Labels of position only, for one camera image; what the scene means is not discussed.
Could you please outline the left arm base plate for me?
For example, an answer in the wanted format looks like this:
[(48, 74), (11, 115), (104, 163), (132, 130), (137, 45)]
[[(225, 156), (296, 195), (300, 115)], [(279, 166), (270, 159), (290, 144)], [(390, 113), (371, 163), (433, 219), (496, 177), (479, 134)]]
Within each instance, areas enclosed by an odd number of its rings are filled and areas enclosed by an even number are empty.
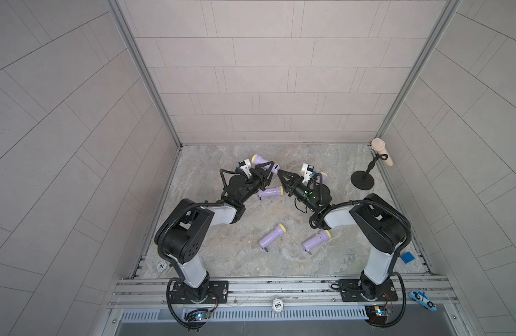
[(180, 281), (167, 289), (167, 298), (173, 305), (183, 304), (224, 304), (229, 291), (228, 281), (209, 281), (207, 285), (192, 288)]

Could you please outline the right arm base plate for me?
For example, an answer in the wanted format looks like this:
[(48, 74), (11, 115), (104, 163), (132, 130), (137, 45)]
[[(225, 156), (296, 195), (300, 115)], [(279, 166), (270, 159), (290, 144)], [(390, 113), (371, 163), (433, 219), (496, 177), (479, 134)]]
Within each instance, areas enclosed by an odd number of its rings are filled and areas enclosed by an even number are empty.
[(330, 285), (341, 294), (343, 302), (376, 302), (398, 301), (398, 293), (393, 282), (388, 279), (381, 285), (370, 280), (340, 279)]

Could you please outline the purple flashlight horizontal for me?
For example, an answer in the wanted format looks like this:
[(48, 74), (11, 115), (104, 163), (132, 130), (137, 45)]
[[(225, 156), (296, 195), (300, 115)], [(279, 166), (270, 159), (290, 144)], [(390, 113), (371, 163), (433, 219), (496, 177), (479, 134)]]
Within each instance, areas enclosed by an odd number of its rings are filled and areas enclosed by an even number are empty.
[(258, 197), (260, 199), (265, 197), (275, 197), (275, 196), (283, 196), (284, 190), (282, 186), (274, 187), (274, 188), (267, 188), (265, 190), (261, 190), (257, 193)]

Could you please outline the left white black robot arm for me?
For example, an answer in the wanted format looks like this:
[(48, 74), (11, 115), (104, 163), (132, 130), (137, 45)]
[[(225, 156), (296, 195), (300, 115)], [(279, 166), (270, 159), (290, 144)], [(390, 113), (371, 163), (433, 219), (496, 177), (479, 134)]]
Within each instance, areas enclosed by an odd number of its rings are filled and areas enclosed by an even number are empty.
[(168, 286), (169, 298), (177, 292), (196, 303), (207, 298), (210, 275), (198, 254), (209, 228), (237, 223), (245, 212), (245, 202), (264, 191), (278, 170), (273, 161), (244, 160), (234, 171), (220, 170), (223, 190), (218, 201), (185, 198), (178, 203), (154, 237), (159, 257), (178, 274), (180, 284)]

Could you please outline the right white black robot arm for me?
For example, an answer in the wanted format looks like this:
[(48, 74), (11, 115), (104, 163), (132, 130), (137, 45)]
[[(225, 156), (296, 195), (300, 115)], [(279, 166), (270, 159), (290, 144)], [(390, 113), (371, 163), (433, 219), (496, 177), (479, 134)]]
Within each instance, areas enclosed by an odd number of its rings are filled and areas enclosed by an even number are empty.
[(359, 300), (384, 298), (392, 288), (395, 263), (412, 240), (412, 227), (406, 217), (375, 193), (361, 200), (332, 204), (330, 190), (321, 177), (311, 177), (305, 182), (298, 173), (282, 169), (278, 177), (286, 193), (312, 212), (309, 225), (313, 229), (327, 232), (357, 225), (371, 249), (360, 279), (349, 284), (345, 291), (352, 292)]

